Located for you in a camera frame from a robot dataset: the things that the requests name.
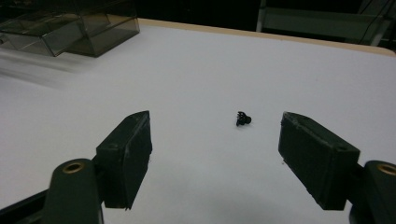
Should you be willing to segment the small black hair clip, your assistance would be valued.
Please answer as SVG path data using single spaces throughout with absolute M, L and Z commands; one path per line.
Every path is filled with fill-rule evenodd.
M 252 118 L 248 116 L 245 112 L 243 111 L 238 111 L 237 112 L 237 117 L 236 117 L 236 126 L 244 126 L 247 124 L 250 124 L 252 121 Z

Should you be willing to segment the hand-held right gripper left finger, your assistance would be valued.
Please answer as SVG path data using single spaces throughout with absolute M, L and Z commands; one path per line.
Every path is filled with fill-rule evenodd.
M 126 117 L 96 148 L 94 163 L 103 173 L 101 198 L 107 208 L 132 208 L 151 152 L 148 111 Z

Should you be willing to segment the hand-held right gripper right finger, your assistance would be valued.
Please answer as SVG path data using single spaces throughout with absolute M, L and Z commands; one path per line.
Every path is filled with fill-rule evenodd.
M 285 112 L 278 152 L 324 210 L 342 210 L 360 151 L 313 119 Z

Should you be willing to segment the wooden table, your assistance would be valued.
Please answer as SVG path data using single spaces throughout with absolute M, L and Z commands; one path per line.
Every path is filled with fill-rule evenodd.
M 240 35 L 240 36 L 267 38 L 267 39 L 275 39 L 275 40 L 281 40 L 281 41 L 291 41 L 291 42 L 299 42 L 299 43 L 305 43 L 305 44 L 320 45 L 320 46 L 339 48 L 339 49 L 351 49 L 351 50 L 356 50 L 356 51 L 360 51 L 360 52 L 368 52 L 368 53 L 374 53 L 374 54 L 379 54 L 379 55 L 396 57 L 396 53 L 394 51 L 392 51 L 390 49 L 374 47 L 374 46 L 356 45 L 356 44 L 350 44 L 350 43 L 340 43 L 340 42 L 303 38 L 303 37 L 296 37 L 296 36 L 257 33 L 257 32 L 250 32 L 250 31 L 243 31 L 243 30 L 235 30 L 235 29 L 180 23 L 180 22 L 172 22 L 172 21 L 157 21 L 157 20 L 143 19 L 143 18 L 139 18 L 138 22 L 140 25 L 147 25 L 147 26 L 158 26 L 158 27 L 163 27 L 163 28 L 190 30 L 190 31 L 213 33 L 213 34 Z

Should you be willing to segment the smoky transparent drawer box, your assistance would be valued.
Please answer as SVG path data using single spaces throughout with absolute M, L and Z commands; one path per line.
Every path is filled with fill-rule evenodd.
M 0 49 L 99 57 L 138 33 L 134 0 L 0 0 Z

